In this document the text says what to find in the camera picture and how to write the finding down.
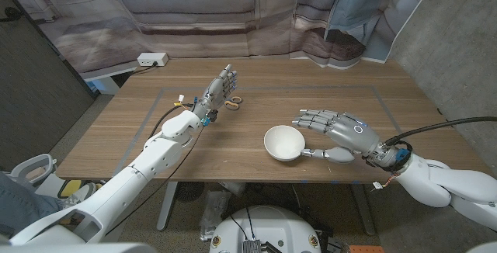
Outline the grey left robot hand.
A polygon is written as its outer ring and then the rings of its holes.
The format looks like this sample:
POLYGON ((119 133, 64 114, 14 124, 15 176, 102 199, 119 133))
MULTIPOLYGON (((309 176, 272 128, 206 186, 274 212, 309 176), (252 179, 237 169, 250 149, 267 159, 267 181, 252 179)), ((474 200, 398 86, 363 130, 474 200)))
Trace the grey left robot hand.
POLYGON ((232 70, 228 64, 221 73, 207 86, 204 93, 199 97, 192 112, 203 119, 210 111, 217 110, 224 105, 230 94, 237 87, 237 71, 232 70))

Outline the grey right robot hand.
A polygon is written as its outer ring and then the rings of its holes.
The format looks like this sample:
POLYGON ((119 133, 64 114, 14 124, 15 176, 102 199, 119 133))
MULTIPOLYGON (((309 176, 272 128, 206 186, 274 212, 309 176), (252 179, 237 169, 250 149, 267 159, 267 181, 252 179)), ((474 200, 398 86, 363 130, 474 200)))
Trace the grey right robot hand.
POLYGON ((292 124, 322 133, 338 146, 329 149, 303 149, 301 155, 323 158, 333 163, 348 164, 356 154, 376 157, 387 151, 379 135, 365 122, 349 113, 330 110, 301 109, 292 124))

